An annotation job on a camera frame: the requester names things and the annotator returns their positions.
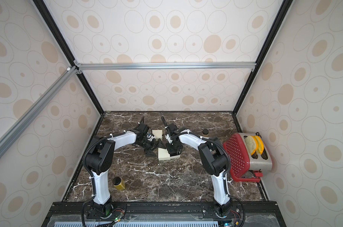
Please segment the cream drawer jewelry box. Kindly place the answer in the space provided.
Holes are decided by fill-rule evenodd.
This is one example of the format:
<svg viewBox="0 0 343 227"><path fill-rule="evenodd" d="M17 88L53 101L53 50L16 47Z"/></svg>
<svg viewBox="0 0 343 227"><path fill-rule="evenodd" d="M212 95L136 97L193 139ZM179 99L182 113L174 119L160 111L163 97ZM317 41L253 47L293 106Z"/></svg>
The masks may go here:
<svg viewBox="0 0 343 227"><path fill-rule="evenodd" d="M152 130L152 134L154 135L155 139L163 139L163 131L162 130Z"/></svg>

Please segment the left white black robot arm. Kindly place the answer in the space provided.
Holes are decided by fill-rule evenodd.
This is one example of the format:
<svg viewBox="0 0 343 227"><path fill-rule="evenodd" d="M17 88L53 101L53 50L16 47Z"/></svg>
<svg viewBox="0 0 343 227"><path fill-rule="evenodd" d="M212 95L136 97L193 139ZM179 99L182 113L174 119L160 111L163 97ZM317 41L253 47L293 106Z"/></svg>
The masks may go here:
<svg viewBox="0 0 343 227"><path fill-rule="evenodd" d="M164 148L161 139L157 139L149 132L150 127L144 123L144 117L132 130L124 130L118 134L92 137L89 146L83 155L83 167L90 175L92 183L92 207L103 218L112 213L111 195L108 185L108 170L113 162L116 149L127 145L137 145L144 149L146 157L155 157L154 150Z"/></svg>

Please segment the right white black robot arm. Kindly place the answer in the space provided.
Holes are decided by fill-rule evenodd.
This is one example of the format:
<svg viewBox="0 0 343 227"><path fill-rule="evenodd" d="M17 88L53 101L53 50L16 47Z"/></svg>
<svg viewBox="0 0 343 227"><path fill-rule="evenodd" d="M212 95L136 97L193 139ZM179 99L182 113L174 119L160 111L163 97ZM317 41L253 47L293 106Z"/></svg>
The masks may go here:
<svg viewBox="0 0 343 227"><path fill-rule="evenodd" d="M227 174L231 170L231 159L217 137L208 138L208 129L203 129L203 135L198 135L185 127L178 128L168 124L162 116L166 129L165 145L170 156L180 155L186 144L199 152L203 168L211 175L214 188L214 207L216 215L225 218L232 208L233 197L229 194Z"/></svg>

